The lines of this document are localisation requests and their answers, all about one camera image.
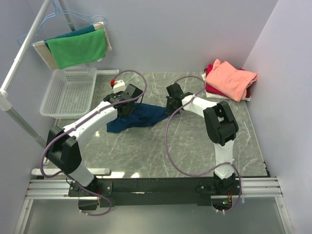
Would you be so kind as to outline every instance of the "clothes hanger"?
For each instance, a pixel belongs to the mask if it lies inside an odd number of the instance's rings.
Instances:
[[[96,22],[90,22],[89,20],[84,19],[84,18],[82,18],[82,17],[80,17],[80,16],[88,17],[88,18],[91,19],[91,20],[94,19],[94,18],[102,18],[103,20],[101,20],[101,21],[102,21],[103,23],[106,22],[106,18],[105,18],[104,16],[93,16],[93,17],[92,17],[92,16],[90,16],[90,15],[83,14],[83,13],[79,13],[79,12],[76,12],[76,11],[70,11],[70,10],[65,10],[65,11],[63,11],[63,10],[60,10],[60,9],[56,6],[54,0],[52,0],[51,3],[52,3],[52,5],[53,5],[53,7],[54,7],[54,12],[51,13],[51,14],[49,14],[49,15],[47,15],[47,16],[43,19],[43,21],[42,21],[41,24],[39,25],[37,31],[38,31],[38,30],[41,28],[41,26],[47,21],[47,19],[53,18],[53,17],[57,16],[57,14],[60,14],[60,15],[66,15],[66,14],[72,15],[72,16],[75,16],[75,17],[81,19],[81,20],[84,20],[84,21],[88,22],[90,25],[95,24]],[[21,45],[20,39],[22,39],[22,38],[25,37],[25,36],[27,36],[27,34],[25,34],[25,35],[23,35],[23,36],[20,36],[20,37],[17,39],[17,42],[18,42],[19,45]]]

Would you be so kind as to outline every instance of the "gray marble tabletop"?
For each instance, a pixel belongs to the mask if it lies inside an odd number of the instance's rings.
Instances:
[[[196,72],[150,72],[143,73],[148,82],[144,103],[166,106],[166,87],[186,75],[198,76]],[[91,108],[95,108],[105,96],[112,92],[112,76],[98,76]],[[124,73],[118,79],[143,89],[144,83],[134,73]],[[202,82],[195,78],[179,81],[184,92],[196,93]],[[239,126],[234,143],[234,165],[243,176],[266,176],[265,164],[247,105],[244,101],[227,100]],[[61,119],[63,127],[75,120]],[[103,125],[84,145],[80,145],[84,164],[88,168],[110,168],[123,177],[177,177],[184,176],[170,163],[165,150],[165,128],[168,119],[154,127],[131,128],[121,133],[107,133]],[[180,169],[193,174],[207,171],[215,166],[215,149],[207,135],[204,119],[194,113],[182,111],[170,125],[168,145],[173,160]]]

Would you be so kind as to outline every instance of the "laundry basket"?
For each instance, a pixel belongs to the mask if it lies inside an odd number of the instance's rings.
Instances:
[[[40,114],[53,118],[81,118],[90,111],[97,77],[94,67],[69,67],[52,74]]]

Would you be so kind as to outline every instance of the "dark red cloth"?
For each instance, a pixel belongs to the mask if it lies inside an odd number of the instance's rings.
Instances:
[[[214,66],[212,64],[209,64],[208,67],[204,70],[206,72],[206,77],[212,71],[213,67]],[[209,92],[209,93],[212,93],[212,94],[219,94],[219,95],[222,95],[224,97],[230,98],[230,97],[228,97],[227,95],[225,95],[224,93],[222,93],[221,91],[217,90],[216,88],[212,87],[209,84],[206,84],[206,91]],[[247,88],[246,91],[247,91],[246,98],[250,98],[249,87]]]

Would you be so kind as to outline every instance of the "white wall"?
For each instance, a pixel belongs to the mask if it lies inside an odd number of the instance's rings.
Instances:
[[[0,7],[0,83],[19,50],[16,39],[29,30],[35,16],[26,1],[4,1]],[[14,79],[8,100],[43,137],[54,121],[39,114],[51,71],[30,48]],[[30,172],[39,165],[42,148],[6,113],[0,111],[0,233],[15,229]]]
[[[41,0],[27,0],[37,10]],[[113,51],[97,68],[202,71],[216,58],[242,67],[277,0],[64,0],[68,9],[104,15]],[[69,31],[64,17],[43,28]],[[78,28],[86,26],[76,20]]]
[[[279,0],[244,68],[259,73],[249,111],[296,234],[312,233],[312,1]]]

